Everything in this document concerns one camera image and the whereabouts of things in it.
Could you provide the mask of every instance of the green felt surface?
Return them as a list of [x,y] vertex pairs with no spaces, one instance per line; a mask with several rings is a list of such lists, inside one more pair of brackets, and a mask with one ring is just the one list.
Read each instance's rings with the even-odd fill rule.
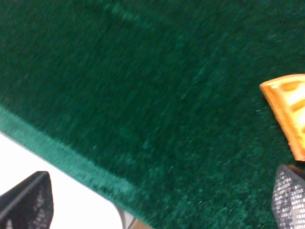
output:
[[303,1],[3,1],[0,130],[156,229],[275,228],[259,84],[304,32]]

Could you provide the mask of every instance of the white floor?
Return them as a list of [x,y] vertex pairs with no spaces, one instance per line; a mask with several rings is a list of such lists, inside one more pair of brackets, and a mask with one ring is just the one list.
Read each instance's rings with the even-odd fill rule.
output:
[[127,229],[133,217],[0,133],[0,195],[36,171],[51,177],[54,217],[51,229]]

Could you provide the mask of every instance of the orange game piece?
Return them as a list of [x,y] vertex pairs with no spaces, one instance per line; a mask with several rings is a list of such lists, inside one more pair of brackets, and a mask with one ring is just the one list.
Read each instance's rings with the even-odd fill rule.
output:
[[282,76],[260,85],[297,161],[305,161],[305,74]]

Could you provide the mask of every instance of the green fabric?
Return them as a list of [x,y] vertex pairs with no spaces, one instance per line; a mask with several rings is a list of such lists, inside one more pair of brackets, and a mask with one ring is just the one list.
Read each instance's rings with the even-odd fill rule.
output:
[[156,229],[275,228],[259,84],[304,32],[303,1],[3,1],[0,129]]

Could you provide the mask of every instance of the black mesh object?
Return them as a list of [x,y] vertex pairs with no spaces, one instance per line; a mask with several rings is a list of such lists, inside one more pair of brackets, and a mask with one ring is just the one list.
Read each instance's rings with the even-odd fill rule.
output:
[[280,166],[272,197],[279,229],[305,229],[305,173],[295,166]]
[[48,229],[53,213],[51,179],[45,171],[0,196],[0,229]]

